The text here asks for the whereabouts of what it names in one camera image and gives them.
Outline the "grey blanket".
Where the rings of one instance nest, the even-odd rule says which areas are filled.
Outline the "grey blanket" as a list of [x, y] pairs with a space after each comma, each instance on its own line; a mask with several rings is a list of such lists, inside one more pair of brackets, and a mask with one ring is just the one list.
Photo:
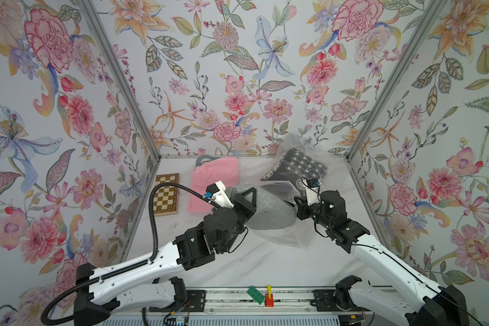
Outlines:
[[244, 183], [226, 190], [234, 198], [249, 188], [257, 190], [256, 213], [246, 223], [252, 230], [281, 230], [292, 227], [296, 222], [293, 197], [299, 192], [289, 181], [265, 181], [256, 184]]

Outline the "clear plastic vacuum bag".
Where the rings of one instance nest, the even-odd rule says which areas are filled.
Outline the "clear plastic vacuum bag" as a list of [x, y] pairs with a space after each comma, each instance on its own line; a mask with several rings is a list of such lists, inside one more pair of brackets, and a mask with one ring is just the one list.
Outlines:
[[306, 195], [311, 179], [319, 182], [320, 192], [341, 190], [349, 178], [348, 163], [291, 133], [283, 137], [272, 159], [259, 161], [241, 172], [239, 184], [226, 194], [256, 188], [257, 211], [246, 223], [251, 233], [276, 245], [307, 248], [316, 237], [314, 224], [296, 217], [294, 198]]

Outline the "pink blanket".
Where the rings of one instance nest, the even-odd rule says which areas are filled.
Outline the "pink blanket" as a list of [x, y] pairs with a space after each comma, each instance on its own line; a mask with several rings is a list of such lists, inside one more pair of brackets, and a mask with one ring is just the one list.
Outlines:
[[[225, 187], [234, 187], [239, 183], [239, 162], [235, 157], [225, 157], [202, 163], [192, 174], [190, 189], [204, 195], [210, 184], [221, 181]], [[193, 214], [209, 213], [213, 206], [190, 195], [187, 212]]]

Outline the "teal bear pattern blanket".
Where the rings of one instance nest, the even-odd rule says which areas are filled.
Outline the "teal bear pattern blanket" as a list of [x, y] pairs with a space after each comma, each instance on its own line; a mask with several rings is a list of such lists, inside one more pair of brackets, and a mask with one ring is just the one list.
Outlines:
[[200, 167], [205, 163], [212, 162], [214, 160], [217, 160], [217, 157], [213, 156], [200, 156], [196, 160], [196, 167]]

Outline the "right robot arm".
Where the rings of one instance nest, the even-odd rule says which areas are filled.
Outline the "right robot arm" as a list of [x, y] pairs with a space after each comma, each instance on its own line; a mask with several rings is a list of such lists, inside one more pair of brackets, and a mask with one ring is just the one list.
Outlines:
[[332, 301], [337, 309], [365, 308], [396, 325], [470, 324], [472, 316], [462, 292], [452, 285], [443, 287], [405, 264], [349, 218], [339, 192], [308, 190], [294, 201], [300, 220], [311, 219], [315, 226], [322, 226], [327, 238], [368, 265], [396, 292], [392, 295], [350, 275], [335, 285]]

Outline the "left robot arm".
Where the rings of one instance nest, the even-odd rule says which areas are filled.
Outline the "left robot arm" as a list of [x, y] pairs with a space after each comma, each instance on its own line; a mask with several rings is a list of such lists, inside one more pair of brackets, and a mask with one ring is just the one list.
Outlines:
[[96, 325], [112, 314], [134, 308], [181, 308], [186, 286], [175, 273], [209, 264], [216, 255], [231, 253], [246, 223], [257, 210], [257, 190], [249, 187], [227, 196], [220, 183], [209, 186], [203, 198], [214, 205], [197, 226], [160, 249], [105, 268], [81, 265], [76, 275], [73, 308], [75, 325]]

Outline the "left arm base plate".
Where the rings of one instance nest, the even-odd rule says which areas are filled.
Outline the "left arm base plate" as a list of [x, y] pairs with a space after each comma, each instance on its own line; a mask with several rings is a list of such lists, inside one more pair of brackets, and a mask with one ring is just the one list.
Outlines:
[[187, 312], [204, 312], [206, 303], [206, 290], [187, 290], [185, 293], [175, 295], [173, 302], [164, 307], [150, 307], [149, 312], [178, 312], [186, 306]]

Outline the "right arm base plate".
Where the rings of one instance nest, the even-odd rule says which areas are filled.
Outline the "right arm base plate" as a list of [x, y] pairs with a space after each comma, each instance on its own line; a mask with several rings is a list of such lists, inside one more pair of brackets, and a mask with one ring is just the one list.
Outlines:
[[347, 290], [315, 289], [312, 291], [311, 306], [318, 312], [362, 312], [365, 308], [356, 306]]

